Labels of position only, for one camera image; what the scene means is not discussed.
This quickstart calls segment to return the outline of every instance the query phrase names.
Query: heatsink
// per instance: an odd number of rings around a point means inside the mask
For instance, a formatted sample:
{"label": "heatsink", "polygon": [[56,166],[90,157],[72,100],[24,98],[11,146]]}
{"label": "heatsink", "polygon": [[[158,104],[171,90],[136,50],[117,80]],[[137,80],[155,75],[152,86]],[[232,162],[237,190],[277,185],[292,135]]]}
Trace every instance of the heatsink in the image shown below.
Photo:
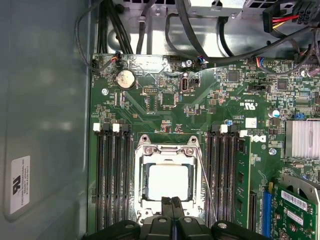
{"label": "heatsink", "polygon": [[286,121],[285,156],[320,158],[320,121]]}

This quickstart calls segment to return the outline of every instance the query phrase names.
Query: screw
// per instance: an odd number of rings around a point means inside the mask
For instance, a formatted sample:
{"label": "screw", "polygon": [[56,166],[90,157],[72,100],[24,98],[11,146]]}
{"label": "screw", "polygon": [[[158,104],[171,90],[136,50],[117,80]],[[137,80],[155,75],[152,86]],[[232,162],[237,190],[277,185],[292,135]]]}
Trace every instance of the screw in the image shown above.
{"label": "screw", "polygon": [[185,221],[186,223],[191,223],[192,219],[190,217],[185,217],[183,221]]}
{"label": "screw", "polygon": [[108,91],[108,89],[103,88],[103,89],[101,90],[101,93],[102,93],[102,95],[106,96],[106,95],[108,95],[109,91]]}
{"label": "screw", "polygon": [[276,150],[275,148],[270,148],[270,149],[269,149],[269,154],[270,154],[271,156],[276,155],[276,154],[277,154],[277,150]]}
{"label": "screw", "polygon": [[144,149],[144,153],[145,154],[151,154],[153,151],[152,147],[151,146],[147,146],[145,149]]}
{"label": "screw", "polygon": [[194,154],[194,150],[192,148],[187,148],[185,152],[186,152],[187,155]]}
{"label": "screw", "polygon": [[160,16],[160,8],[157,8],[157,9],[155,10],[155,15],[158,16],[158,17]]}
{"label": "screw", "polygon": [[226,229],[227,228],[227,224],[221,222],[221,223],[218,223],[218,227],[221,228],[221,229]]}
{"label": "screw", "polygon": [[187,60],[187,61],[185,61],[185,65],[186,65],[187,67],[191,67],[191,66],[192,66],[192,60]]}

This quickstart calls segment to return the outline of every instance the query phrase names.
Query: capacitor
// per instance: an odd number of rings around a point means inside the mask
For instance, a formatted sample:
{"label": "capacitor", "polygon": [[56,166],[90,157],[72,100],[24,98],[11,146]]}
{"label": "capacitor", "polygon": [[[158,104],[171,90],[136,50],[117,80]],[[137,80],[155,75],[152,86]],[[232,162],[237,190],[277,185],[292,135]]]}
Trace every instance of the capacitor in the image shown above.
{"label": "capacitor", "polygon": [[316,75],[318,75],[318,73],[320,73],[320,67],[311,69],[310,71],[307,72],[307,76],[308,77],[314,77]]}
{"label": "capacitor", "polygon": [[234,124],[234,122],[232,120],[226,119],[224,120],[224,124],[231,126],[232,124]]}
{"label": "capacitor", "polygon": [[122,70],[115,78],[118,86],[123,90],[130,90],[136,83],[136,76],[130,70]]}
{"label": "capacitor", "polygon": [[268,113],[269,117],[270,118],[279,118],[280,117],[280,112],[279,110],[271,110],[269,113]]}

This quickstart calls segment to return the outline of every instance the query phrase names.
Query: white label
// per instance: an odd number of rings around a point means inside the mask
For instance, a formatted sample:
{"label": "white label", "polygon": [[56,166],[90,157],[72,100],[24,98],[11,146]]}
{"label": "white label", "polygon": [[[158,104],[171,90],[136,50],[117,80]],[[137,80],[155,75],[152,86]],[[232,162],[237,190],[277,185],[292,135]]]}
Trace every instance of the white label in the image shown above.
{"label": "white label", "polygon": [[245,118],[245,128],[246,129],[256,129],[257,128],[257,118],[256,117],[246,117]]}
{"label": "white label", "polygon": [[288,214],[288,217],[289,217],[289,218],[295,220],[295,221],[296,221],[298,224],[300,224],[301,226],[304,225],[304,220],[303,220],[301,217],[295,215],[293,212],[291,212],[291,211],[289,211],[289,210],[287,210],[287,214]]}
{"label": "white label", "polygon": [[291,194],[285,191],[281,191],[281,197],[305,211],[308,210],[308,205],[305,201],[301,201],[300,199],[296,198],[295,196],[292,196]]}
{"label": "white label", "polygon": [[11,162],[10,214],[15,213],[30,201],[30,156]]}

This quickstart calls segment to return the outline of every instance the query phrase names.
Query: black cable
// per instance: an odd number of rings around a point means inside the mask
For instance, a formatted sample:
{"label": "black cable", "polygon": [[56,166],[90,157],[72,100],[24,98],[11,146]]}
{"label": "black cable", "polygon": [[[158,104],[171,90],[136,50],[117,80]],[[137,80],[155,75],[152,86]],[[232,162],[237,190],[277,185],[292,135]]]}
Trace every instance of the black cable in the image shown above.
{"label": "black cable", "polygon": [[[278,31],[277,29],[273,29],[272,32],[269,33],[271,36],[277,38],[277,39],[283,39],[285,38],[287,35],[283,34],[282,32]],[[293,49],[297,52],[300,53],[300,47],[299,44],[297,43],[296,40],[294,39],[290,39],[289,43],[291,43]]]}
{"label": "black cable", "polygon": [[169,31],[170,31],[170,19],[172,17],[178,17],[179,15],[176,13],[170,13],[165,20],[165,40],[166,43],[169,45],[169,47],[172,49],[172,51],[174,51],[178,56],[184,57],[186,59],[194,59],[196,60],[197,57],[196,56],[192,56],[192,55],[188,55],[186,53],[183,53],[182,51],[178,50],[174,44],[171,42],[170,38],[169,38]]}
{"label": "black cable", "polygon": [[313,51],[314,51],[314,46],[315,46],[315,42],[313,41],[312,44],[311,44],[311,47],[310,47],[310,50],[308,51],[307,55],[304,57],[304,59],[294,68],[292,68],[291,70],[289,71],[284,71],[284,72],[274,72],[274,71],[270,71],[266,68],[264,68],[263,66],[260,66],[259,68],[264,71],[265,73],[267,74],[270,74],[270,75],[276,75],[276,76],[282,76],[282,75],[289,75],[289,74],[292,74],[296,71],[299,70],[299,68],[301,68],[307,61],[308,59],[311,57]]}
{"label": "black cable", "polygon": [[[182,53],[181,51],[179,51],[174,45],[173,43],[171,42],[170,38],[169,38],[169,30],[170,30],[170,18],[172,17],[177,17],[178,15],[175,14],[175,13],[171,13],[167,16],[166,18],[166,22],[165,22],[165,40],[167,42],[167,44],[169,45],[169,47],[175,52],[177,53],[178,55],[180,56],[183,56],[185,58],[188,58],[188,59],[193,59],[193,60],[197,60],[197,57],[195,56],[191,56],[191,55],[188,55],[188,54],[185,54],[185,53]],[[238,60],[241,60],[241,59],[249,59],[251,58],[252,56],[257,56],[259,54],[262,54],[262,53],[265,53],[283,43],[285,43],[286,41],[289,41],[290,39],[293,39],[293,38],[296,38],[300,35],[303,35],[303,34],[306,34],[308,32],[311,31],[311,28],[310,27],[305,27],[305,28],[302,28],[294,33],[291,33],[289,35],[287,35],[286,37],[284,37],[283,39],[279,39],[267,46],[264,46],[262,48],[259,48],[257,50],[254,50],[254,51],[251,51],[251,52],[247,52],[247,53],[244,53],[244,54],[240,54],[240,55],[236,55],[236,56],[231,56],[231,57],[209,57],[208,59],[205,58],[206,61],[208,61],[209,63],[212,63],[212,64],[220,64],[220,65],[223,65],[223,64],[229,64],[229,63],[232,63],[232,62],[235,62],[235,61],[238,61]]]}
{"label": "black cable", "polygon": [[313,31],[313,42],[314,42],[314,48],[315,48],[314,50],[315,50],[316,59],[318,60],[318,64],[320,66],[320,52],[319,52],[318,35],[319,35],[319,30],[314,30]]}
{"label": "black cable", "polygon": [[129,53],[128,46],[125,43],[125,38],[119,29],[118,22],[116,21],[116,17],[115,17],[116,10],[115,10],[115,6],[114,6],[114,3],[112,2],[112,0],[107,0],[106,7],[109,10],[109,18],[110,18],[110,21],[113,25],[113,29],[114,29],[116,38],[119,42],[120,48],[124,54],[128,54]]}
{"label": "black cable", "polygon": [[[145,6],[141,13],[141,16],[146,17],[148,14],[149,9],[156,3],[157,0],[150,0]],[[140,22],[139,24],[139,39],[138,43],[136,45],[136,51],[135,54],[141,54],[142,51],[142,45],[144,43],[145,38],[145,32],[146,32],[146,23],[144,21]]]}
{"label": "black cable", "polygon": [[[130,40],[129,40],[128,35],[127,35],[127,31],[126,31],[124,25],[122,24],[118,14],[117,14],[117,11],[116,11],[116,8],[115,8],[115,5],[114,5],[113,1],[112,0],[108,0],[107,3],[108,3],[107,7],[108,7],[108,10],[109,10],[109,15],[110,15],[110,19],[111,19],[112,25],[115,28],[115,31],[116,31],[116,28],[118,28],[119,34],[122,35],[123,44],[125,46],[126,52],[128,54],[134,54],[134,52],[133,52],[133,50],[131,48]],[[116,35],[117,35],[117,38],[119,40],[121,38],[120,35],[118,35],[117,32],[116,32]]]}
{"label": "black cable", "polygon": [[229,57],[232,57],[232,56],[234,56],[234,54],[231,52],[230,48],[228,47],[228,45],[226,43],[226,39],[225,39],[225,24],[228,22],[228,18],[229,17],[227,17],[227,16],[220,16],[218,18],[219,38],[220,38],[220,42],[221,42],[221,45],[222,45],[225,53]]}
{"label": "black cable", "polygon": [[74,27],[74,37],[75,37],[75,44],[76,47],[78,49],[79,55],[81,60],[83,61],[83,63],[92,71],[94,72],[101,72],[103,70],[105,70],[111,63],[112,60],[110,59],[109,61],[107,61],[102,67],[100,68],[94,68],[91,66],[90,63],[88,63],[86,56],[84,54],[84,51],[81,48],[81,43],[80,43],[80,37],[79,37],[79,25],[81,20],[84,18],[84,16],[86,16],[89,12],[91,12],[93,9],[95,9],[96,7],[99,6],[99,4],[104,1],[104,0],[98,0],[97,2],[95,2],[94,4],[91,5],[91,7],[87,8],[75,21],[75,27]]}
{"label": "black cable", "polygon": [[190,24],[185,1],[184,0],[175,0],[175,6],[180,17],[181,23],[183,25],[184,31],[186,33],[187,38],[190,43],[194,47],[194,49],[205,59],[208,58],[208,55],[204,51],[203,47],[199,43],[197,36]]}

